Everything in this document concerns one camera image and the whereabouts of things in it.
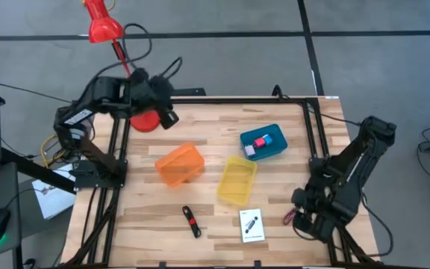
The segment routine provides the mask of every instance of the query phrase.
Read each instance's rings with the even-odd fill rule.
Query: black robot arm
[[[328,242],[335,227],[345,232],[358,213],[367,178],[394,144],[395,131],[394,124],[368,117],[358,136],[339,155],[310,160],[311,177],[305,189],[296,189],[291,197],[298,209],[293,228],[323,243]]]
[[[128,119],[155,109],[161,125],[168,129],[178,122],[170,96],[173,87],[162,76],[149,79],[147,72],[136,69],[129,78],[98,77],[90,82],[81,98],[58,108],[54,130],[63,149],[76,150],[87,158],[71,174],[75,186],[120,187],[125,179],[126,162],[103,153],[90,139],[84,121],[96,113],[109,113],[114,119]]]

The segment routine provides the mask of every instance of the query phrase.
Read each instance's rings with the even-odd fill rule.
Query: gray floor
[[[312,31],[430,30],[430,0],[317,0],[306,6]],[[155,33],[302,29],[297,3],[288,0],[116,0],[110,14]],[[78,1],[27,0],[23,7],[0,0],[0,35],[86,34],[88,22]],[[371,207],[394,234],[394,251],[383,261],[430,267],[430,178],[416,160],[420,132],[430,127],[430,37],[317,37],[314,45],[325,94],[340,96],[347,119],[373,114],[398,125],[395,145],[366,187]],[[128,42],[132,55],[146,46],[144,40]],[[210,95],[261,95],[280,84],[286,94],[315,93],[303,37],[154,40],[154,51],[140,65],[160,72],[179,55],[184,65],[172,80],[176,87],[204,87]],[[114,58],[109,45],[87,41],[0,42],[0,80],[74,99]],[[25,154],[38,152],[62,104],[0,91],[7,100],[1,108],[3,138]],[[349,126],[351,137],[356,132]],[[430,170],[430,154],[421,158]],[[378,248],[385,250],[386,232],[375,221],[373,227]],[[26,238],[24,257],[50,265],[65,228]],[[8,265],[9,253],[1,255],[0,268]]]

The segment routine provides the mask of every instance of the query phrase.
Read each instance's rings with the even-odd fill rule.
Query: blue box
[[[245,146],[252,145],[255,139],[263,137],[264,135],[269,135],[273,139],[273,142],[260,149],[255,149],[255,154],[248,156],[245,152]],[[274,154],[279,154],[284,149],[288,148],[287,140],[284,138],[278,124],[272,124],[249,132],[244,132],[240,134],[240,141],[242,143],[243,154],[245,154],[245,158],[250,161],[257,161]]]

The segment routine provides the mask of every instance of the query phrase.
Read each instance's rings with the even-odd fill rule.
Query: yellow wire
[[[53,135],[51,135],[50,137],[48,137],[42,144],[41,144],[41,149],[40,149],[40,151],[41,151],[41,157],[43,158],[43,163],[44,163],[44,166],[46,167],[46,168],[48,168],[49,169],[49,163],[50,162],[52,162],[52,161],[56,161],[56,160],[58,160],[60,157],[62,157],[63,155],[64,155],[64,151],[62,151],[59,155],[57,155],[56,157],[54,157],[54,158],[51,158],[51,159],[49,159],[49,160],[47,160],[46,159],[46,154],[44,154],[44,147],[45,147],[45,145],[51,140],[51,139],[53,139],[53,138],[55,138],[55,137],[57,137],[57,135],[56,134],[53,134]]]
[[[107,8],[107,11],[111,11],[115,6],[116,6],[116,0],[112,0],[112,4],[110,4],[110,7]]]

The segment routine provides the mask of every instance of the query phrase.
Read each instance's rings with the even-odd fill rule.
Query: wooden tabletop
[[[339,99],[320,97],[321,112],[343,118]],[[305,241],[284,226],[283,216],[293,208],[290,197],[295,188],[303,188],[310,174],[310,149],[302,108],[296,104],[175,105],[180,121],[169,130],[161,127],[150,133],[130,130],[125,187],[121,190],[110,254],[111,267],[158,266],[253,266],[329,265],[327,246]],[[346,125],[323,117],[331,154],[349,144]],[[321,153],[316,121],[311,115],[318,152]],[[97,115],[94,143],[107,152],[113,120]],[[260,161],[249,202],[244,207],[216,198],[227,157],[243,156],[240,133],[280,125],[288,148],[279,155]],[[159,177],[154,162],[184,142],[191,141],[205,159],[205,172],[192,182],[170,188]],[[81,246],[82,229],[92,190],[79,191],[72,210],[62,262]],[[90,215],[92,229],[97,198]],[[198,222],[202,236],[195,239],[182,214],[188,205]],[[265,241],[243,244],[239,210],[260,208]],[[377,253],[369,215],[360,208],[348,230],[367,253]],[[96,261],[102,260],[104,240],[99,240]]]

